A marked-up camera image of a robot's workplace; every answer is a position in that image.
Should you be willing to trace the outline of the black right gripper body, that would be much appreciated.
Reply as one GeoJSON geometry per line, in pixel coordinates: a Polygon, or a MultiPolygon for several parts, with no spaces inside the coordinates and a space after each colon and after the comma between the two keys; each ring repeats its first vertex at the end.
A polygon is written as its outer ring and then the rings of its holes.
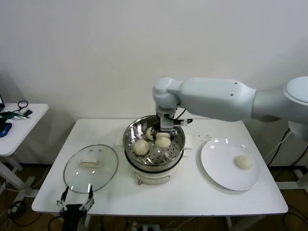
{"type": "Polygon", "coordinates": [[[160,132],[166,132],[167,130],[167,119],[165,117],[166,112],[156,112],[157,121],[154,123],[154,129],[160,132]]]}

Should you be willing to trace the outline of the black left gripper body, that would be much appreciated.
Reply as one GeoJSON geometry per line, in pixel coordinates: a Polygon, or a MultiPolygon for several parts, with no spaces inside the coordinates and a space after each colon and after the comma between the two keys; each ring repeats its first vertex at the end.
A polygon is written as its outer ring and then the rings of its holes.
{"type": "Polygon", "coordinates": [[[82,204],[67,205],[67,210],[60,212],[60,217],[63,218],[63,231],[76,231],[78,223],[84,217],[84,211],[79,208],[82,204]]]}

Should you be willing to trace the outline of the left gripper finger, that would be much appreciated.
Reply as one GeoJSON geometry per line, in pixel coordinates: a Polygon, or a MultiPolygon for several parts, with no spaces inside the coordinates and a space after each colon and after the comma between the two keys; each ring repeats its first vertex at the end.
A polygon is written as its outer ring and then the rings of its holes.
{"type": "Polygon", "coordinates": [[[93,190],[92,190],[91,184],[90,184],[88,193],[89,195],[88,195],[87,201],[80,207],[80,210],[82,211],[89,211],[94,205],[94,197],[93,197],[93,190]]]}
{"type": "Polygon", "coordinates": [[[66,201],[68,190],[69,190],[69,186],[67,186],[65,191],[62,193],[60,200],[57,200],[57,206],[60,212],[64,212],[67,210],[65,201],[66,201]]]}

